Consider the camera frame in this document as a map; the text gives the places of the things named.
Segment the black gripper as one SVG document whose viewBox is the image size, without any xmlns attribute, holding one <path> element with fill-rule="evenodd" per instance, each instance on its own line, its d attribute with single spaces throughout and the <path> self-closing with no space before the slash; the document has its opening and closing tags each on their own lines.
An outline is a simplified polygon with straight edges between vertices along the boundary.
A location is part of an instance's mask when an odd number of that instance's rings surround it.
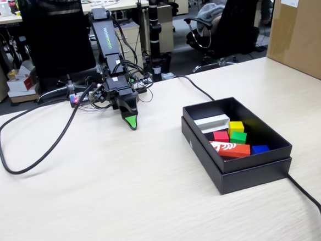
<svg viewBox="0 0 321 241">
<path fill-rule="evenodd" d="M 106 98 L 116 98 L 122 119 L 127 123 L 131 130 L 137 129 L 137 104 L 139 94 L 132 91 L 125 75 L 108 77 L 103 83 Z"/>
</svg>

